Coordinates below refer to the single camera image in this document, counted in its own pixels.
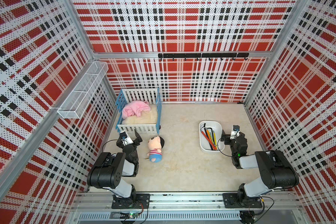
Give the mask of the yellow sleeve hex key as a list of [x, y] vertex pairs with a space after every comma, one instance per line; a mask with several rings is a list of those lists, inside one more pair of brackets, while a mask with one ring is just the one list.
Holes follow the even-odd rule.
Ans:
[[213, 133], [212, 135], [213, 135], [214, 144], [215, 144], [215, 146], [217, 146], [216, 134], [215, 134], [214, 131], [212, 133]]

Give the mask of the red sleeve hex key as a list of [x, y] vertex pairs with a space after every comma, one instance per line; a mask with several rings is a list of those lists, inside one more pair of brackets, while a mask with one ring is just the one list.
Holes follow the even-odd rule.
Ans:
[[205, 134], [205, 131], [201, 131], [201, 134], [208, 141], [211, 149], [214, 150], [214, 151], [216, 151], [217, 150], [216, 146], [213, 144], [213, 142], [210, 140], [210, 138]]

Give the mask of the orange sleeve hex key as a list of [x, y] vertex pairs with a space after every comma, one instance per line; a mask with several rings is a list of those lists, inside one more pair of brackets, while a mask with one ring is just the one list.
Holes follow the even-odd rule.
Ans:
[[205, 127], [202, 128], [202, 131], [205, 131], [205, 134], [210, 138], [211, 140], [211, 137], [209, 135], [209, 132], [207, 131], [207, 129]]

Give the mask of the black large hex key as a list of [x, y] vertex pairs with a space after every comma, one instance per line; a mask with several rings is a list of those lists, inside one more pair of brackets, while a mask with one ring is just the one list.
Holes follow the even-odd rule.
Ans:
[[202, 126], [201, 126], [201, 128], [200, 128], [201, 131], [202, 131], [202, 128], [203, 128], [203, 127], [205, 127], [205, 128], [207, 129], [207, 131], [209, 132], [209, 135], [210, 135], [210, 137], [211, 137], [211, 140], [212, 140], [212, 142], [214, 143], [213, 135], [212, 135], [212, 134], [213, 134], [213, 133], [212, 133], [212, 132], [213, 132], [213, 129], [210, 128], [210, 127], [207, 127], [207, 126], [206, 126], [206, 123], [203, 123], [203, 124], [202, 124]]

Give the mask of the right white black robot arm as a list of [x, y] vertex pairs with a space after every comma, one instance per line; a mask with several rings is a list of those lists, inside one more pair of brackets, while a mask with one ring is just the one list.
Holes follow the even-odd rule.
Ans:
[[235, 168], [259, 170], [257, 179], [239, 186], [239, 203], [248, 204], [273, 190], [290, 189], [298, 185], [298, 174], [280, 150], [256, 151], [248, 155], [247, 138], [238, 131], [237, 126], [231, 134], [222, 132], [220, 141], [230, 146], [229, 157]]

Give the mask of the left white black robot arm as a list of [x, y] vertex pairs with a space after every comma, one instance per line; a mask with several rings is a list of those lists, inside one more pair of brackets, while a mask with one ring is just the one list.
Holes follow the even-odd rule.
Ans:
[[137, 131], [135, 139], [127, 132], [121, 131], [116, 145], [122, 152], [102, 152], [95, 161], [87, 176], [87, 184], [97, 189], [107, 189], [114, 194], [114, 202], [136, 203], [136, 191], [133, 185], [128, 184], [122, 177], [135, 177], [139, 169], [137, 147], [142, 142]]

